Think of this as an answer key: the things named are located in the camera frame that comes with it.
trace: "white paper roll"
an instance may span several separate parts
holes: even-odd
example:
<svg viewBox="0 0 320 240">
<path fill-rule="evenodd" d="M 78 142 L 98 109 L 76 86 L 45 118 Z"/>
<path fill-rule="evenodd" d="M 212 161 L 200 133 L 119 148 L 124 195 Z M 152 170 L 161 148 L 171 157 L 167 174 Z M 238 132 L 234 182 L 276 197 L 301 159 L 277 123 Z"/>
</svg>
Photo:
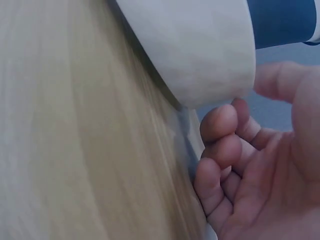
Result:
<svg viewBox="0 0 320 240">
<path fill-rule="evenodd" d="M 252 88 L 255 40 L 246 0 L 116 0 L 181 104 L 196 108 Z"/>
</svg>

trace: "finger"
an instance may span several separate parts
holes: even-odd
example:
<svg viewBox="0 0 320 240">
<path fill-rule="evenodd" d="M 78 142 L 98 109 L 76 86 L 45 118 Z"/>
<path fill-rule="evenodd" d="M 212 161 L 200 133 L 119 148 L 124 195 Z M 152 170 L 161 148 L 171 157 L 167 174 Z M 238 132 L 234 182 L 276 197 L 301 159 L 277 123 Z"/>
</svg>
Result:
<svg viewBox="0 0 320 240">
<path fill-rule="evenodd" d="M 270 128 L 262 128 L 251 116 L 249 106 L 243 99 L 236 98 L 231 103 L 236 110 L 238 125 L 236 134 L 261 150 L 266 147 L 268 141 L 278 132 Z"/>
<path fill-rule="evenodd" d="M 239 160 L 241 151 L 240 138 L 233 134 L 223 137 L 213 145 L 207 146 L 201 157 L 214 159 L 220 169 L 224 170 Z"/>
<path fill-rule="evenodd" d="M 202 120 L 200 134 L 203 143 L 212 143 L 226 135 L 230 135 L 237 128 L 237 112 L 231 105 L 224 105 L 211 110 Z"/>
<path fill-rule="evenodd" d="M 234 171 L 228 174 L 228 177 L 221 183 L 222 190 L 225 196 L 233 204 L 235 201 L 235 196 L 237 194 L 241 177 Z"/>
<path fill-rule="evenodd" d="M 259 151 L 243 139 L 240 139 L 240 142 L 241 156 L 239 160 L 232 165 L 232 170 L 235 171 L 240 177 L 242 177 L 248 164 L 253 160 L 255 154 L 257 154 Z"/>
<path fill-rule="evenodd" d="M 242 219 L 243 224 L 251 224 L 257 219 L 263 205 L 270 197 L 279 154 L 276 149 L 282 136 L 281 133 L 276 134 L 268 146 L 258 152 L 254 161 L 245 169 L 234 200 L 234 215 Z"/>
<path fill-rule="evenodd" d="M 233 206 L 225 197 L 220 186 L 221 170 L 210 158 L 200 160 L 194 181 L 194 189 L 202 204 L 208 222 L 214 230 L 219 230 L 230 217 Z"/>
<path fill-rule="evenodd" d="M 254 90 L 264 97 L 292 103 L 309 71 L 310 67 L 293 62 L 260 65 L 256 69 Z"/>
<path fill-rule="evenodd" d="M 234 134 L 225 136 L 215 144 L 207 146 L 202 157 L 214 159 L 222 170 L 232 166 L 232 169 L 242 177 L 247 165 L 257 152 L 257 149 L 251 144 Z"/>
</svg>

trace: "fingertip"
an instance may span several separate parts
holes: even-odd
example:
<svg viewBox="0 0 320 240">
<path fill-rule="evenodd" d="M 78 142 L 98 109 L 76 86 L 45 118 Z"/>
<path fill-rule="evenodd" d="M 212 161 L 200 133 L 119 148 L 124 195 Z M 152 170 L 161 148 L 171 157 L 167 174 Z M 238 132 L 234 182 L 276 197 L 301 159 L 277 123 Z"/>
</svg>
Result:
<svg viewBox="0 0 320 240">
<path fill-rule="evenodd" d="M 217 143 L 207 146 L 202 156 L 212 158 L 219 165 L 221 170 L 234 165 L 241 157 L 242 143 L 240 138 L 235 135 L 228 135 Z"/>
<path fill-rule="evenodd" d="M 236 131 L 238 125 L 237 111 L 230 105 L 211 110 L 202 120 L 200 134 L 203 142 L 212 143 Z"/>
<path fill-rule="evenodd" d="M 200 199 L 212 195 L 213 189 L 220 186 L 221 170 L 211 158 L 202 158 L 195 172 L 194 189 Z"/>
</svg>

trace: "palm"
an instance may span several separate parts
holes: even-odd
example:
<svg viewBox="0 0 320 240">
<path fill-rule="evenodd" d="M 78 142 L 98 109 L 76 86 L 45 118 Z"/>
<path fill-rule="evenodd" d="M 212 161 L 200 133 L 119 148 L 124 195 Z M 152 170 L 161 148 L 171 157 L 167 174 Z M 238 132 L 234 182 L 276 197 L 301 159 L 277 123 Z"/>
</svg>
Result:
<svg viewBox="0 0 320 240">
<path fill-rule="evenodd" d="M 194 187 L 220 240 L 318 239 L 319 134 L 306 131 L 311 123 L 301 110 L 310 104 L 295 91 L 285 99 L 295 102 L 294 132 L 261 128 L 241 99 L 202 121 L 206 148 Z"/>
</svg>

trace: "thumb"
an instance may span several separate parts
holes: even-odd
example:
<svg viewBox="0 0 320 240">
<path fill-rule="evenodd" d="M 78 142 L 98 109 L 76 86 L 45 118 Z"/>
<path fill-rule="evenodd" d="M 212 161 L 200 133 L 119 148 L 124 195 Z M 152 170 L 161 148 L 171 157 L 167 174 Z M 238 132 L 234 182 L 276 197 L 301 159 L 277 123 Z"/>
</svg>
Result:
<svg viewBox="0 0 320 240">
<path fill-rule="evenodd" d="M 278 62 L 257 66 L 254 90 L 273 100 L 292 103 L 297 89 L 311 67 L 294 62 Z"/>
</svg>

